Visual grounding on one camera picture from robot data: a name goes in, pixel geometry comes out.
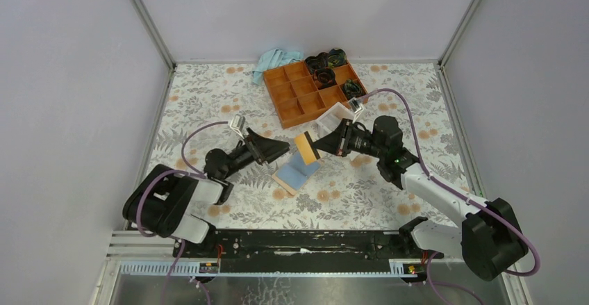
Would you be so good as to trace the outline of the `orange credit card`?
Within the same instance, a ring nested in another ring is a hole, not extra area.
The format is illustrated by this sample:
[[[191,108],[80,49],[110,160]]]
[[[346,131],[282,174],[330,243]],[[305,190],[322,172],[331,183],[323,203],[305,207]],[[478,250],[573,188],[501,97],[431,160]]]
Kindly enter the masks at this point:
[[[299,134],[294,138],[294,143],[306,165],[317,162],[321,156],[318,150],[313,146],[313,139],[308,131]]]

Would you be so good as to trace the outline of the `beige card holder wallet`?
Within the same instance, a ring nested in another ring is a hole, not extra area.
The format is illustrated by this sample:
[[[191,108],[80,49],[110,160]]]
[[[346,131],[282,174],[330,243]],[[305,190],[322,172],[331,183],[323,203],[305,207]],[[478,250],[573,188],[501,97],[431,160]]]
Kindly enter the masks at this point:
[[[306,164],[297,151],[286,163],[282,164],[272,178],[289,194],[296,196],[309,179],[322,166],[320,161]]]

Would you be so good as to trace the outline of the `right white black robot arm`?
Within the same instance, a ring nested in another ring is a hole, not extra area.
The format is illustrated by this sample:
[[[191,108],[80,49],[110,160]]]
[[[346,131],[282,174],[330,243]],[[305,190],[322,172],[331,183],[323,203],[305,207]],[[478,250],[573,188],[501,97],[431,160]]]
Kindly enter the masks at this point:
[[[447,226],[416,217],[403,225],[398,247],[404,256],[415,258],[428,251],[460,258],[480,279],[491,281],[504,272],[512,274],[511,266],[531,251],[507,201],[488,201],[438,179],[405,148],[395,117],[376,118],[371,131],[343,119],[323,138],[305,138],[313,158],[320,152],[343,157],[352,151],[376,158],[385,181],[422,198],[451,221]]]

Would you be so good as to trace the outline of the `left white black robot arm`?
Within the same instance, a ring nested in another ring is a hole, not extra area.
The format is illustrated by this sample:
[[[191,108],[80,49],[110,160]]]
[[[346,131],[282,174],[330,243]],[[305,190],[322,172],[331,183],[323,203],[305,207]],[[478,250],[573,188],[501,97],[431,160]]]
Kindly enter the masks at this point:
[[[197,256],[209,256],[215,250],[213,226],[194,216],[191,205],[224,204],[234,188],[230,176],[252,163],[271,163],[289,149],[288,142],[247,129],[230,152],[211,149],[206,154],[202,175],[157,164],[126,200],[122,216],[148,236],[185,240]]]

